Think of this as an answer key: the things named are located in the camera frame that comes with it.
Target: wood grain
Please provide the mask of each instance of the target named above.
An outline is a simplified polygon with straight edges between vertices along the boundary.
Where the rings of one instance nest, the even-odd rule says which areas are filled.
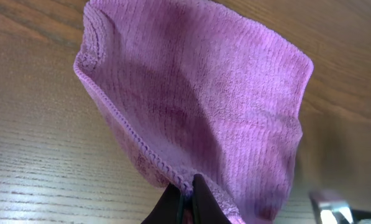
[[[371,0],[218,0],[314,62],[295,187],[276,223],[314,223],[306,193],[371,209]],[[84,0],[0,0],[0,223],[140,223],[162,191],[118,148],[72,70]]]

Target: pink fabric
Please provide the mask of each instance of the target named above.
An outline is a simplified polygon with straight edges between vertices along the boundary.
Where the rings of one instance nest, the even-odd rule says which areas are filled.
[[[258,22],[205,0],[95,0],[74,68],[135,168],[192,194],[204,175],[233,223],[288,198],[313,64]]]

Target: wooden table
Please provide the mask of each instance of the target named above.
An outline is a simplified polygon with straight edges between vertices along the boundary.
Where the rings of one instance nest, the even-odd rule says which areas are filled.
[[[277,223],[313,223],[306,191],[371,209],[371,0],[222,0],[315,65],[292,198]],[[161,190],[118,148],[72,70],[84,0],[0,0],[0,222],[140,223]]]

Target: black object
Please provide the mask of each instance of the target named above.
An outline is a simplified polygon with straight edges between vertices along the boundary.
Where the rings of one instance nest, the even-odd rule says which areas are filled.
[[[169,184],[155,208],[142,224],[182,224],[191,214],[194,224],[231,224],[221,211],[201,174],[193,176],[193,195],[186,200],[178,188]]]

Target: ribbed fabric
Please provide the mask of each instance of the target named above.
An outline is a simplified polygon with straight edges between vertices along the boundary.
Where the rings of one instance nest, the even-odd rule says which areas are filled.
[[[204,175],[233,223],[270,223],[288,198],[313,64],[205,0],[95,0],[74,68],[135,168],[188,196]]]

